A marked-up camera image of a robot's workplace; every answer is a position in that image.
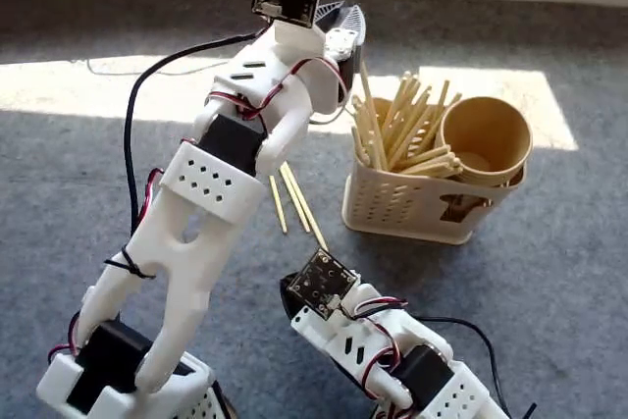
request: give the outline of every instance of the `floor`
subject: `floor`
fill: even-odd
[[[420,68],[469,96],[521,107],[528,178],[460,247],[349,231],[340,218],[348,120],[312,128],[290,162],[337,258],[413,312],[479,324],[514,417],[623,418],[628,410],[628,11],[473,0],[355,0],[368,18],[378,94]],[[54,417],[34,394],[45,354],[102,261],[128,236],[122,119],[155,57],[258,28],[249,0],[0,0],[0,416]],[[140,94],[138,178],[166,165],[236,50],[182,61]],[[189,351],[243,418],[366,418],[371,403],[288,324],[278,280],[316,248],[266,198]],[[165,281],[123,311],[154,336]],[[487,384],[482,343],[438,328]]]

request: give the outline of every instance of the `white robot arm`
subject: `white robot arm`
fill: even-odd
[[[285,4],[284,10],[273,2]],[[347,51],[355,60],[360,31],[331,28],[326,35],[313,25],[317,3],[299,0],[295,15],[291,0],[254,0],[254,11],[274,23],[215,77],[159,194],[128,244],[87,290],[73,355],[54,357],[37,388],[66,417],[169,418],[216,393],[211,370],[185,347],[265,193],[260,178],[286,160],[313,112],[330,114],[348,99],[339,61],[346,64]],[[348,69],[352,78],[355,64],[348,64],[345,77]],[[251,126],[254,119],[262,131]],[[204,215],[200,232],[184,241],[182,233],[198,211]],[[168,277],[168,292],[164,322],[151,343],[117,315],[142,279],[160,270]]]
[[[374,419],[508,418],[407,303],[381,296],[323,249],[282,280],[282,299],[292,327],[378,402]]]

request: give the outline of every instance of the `plastic cup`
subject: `plastic cup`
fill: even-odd
[[[523,167],[532,150],[532,133],[523,115],[509,103],[472,97],[447,108],[436,142],[437,147],[449,144],[460,159],[458,180],[498,186]]]

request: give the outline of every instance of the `utensil holder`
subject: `utensil holder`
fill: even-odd
[[[525,177],[524,165],[503,186],[477,186],[376,171],[354,157],[342,219],[355,231],[463,244]]]

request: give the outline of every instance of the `ventilation hole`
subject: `ventilation hole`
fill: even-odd
[[[251,73],[231,74],[231,78],[233,80],[246,80],[246,79],[253,79],[254,75]]]
[[[266,67],[266,63],[264,61],[251,61],[249,63],[244,63],[242,65],[249,69]]]

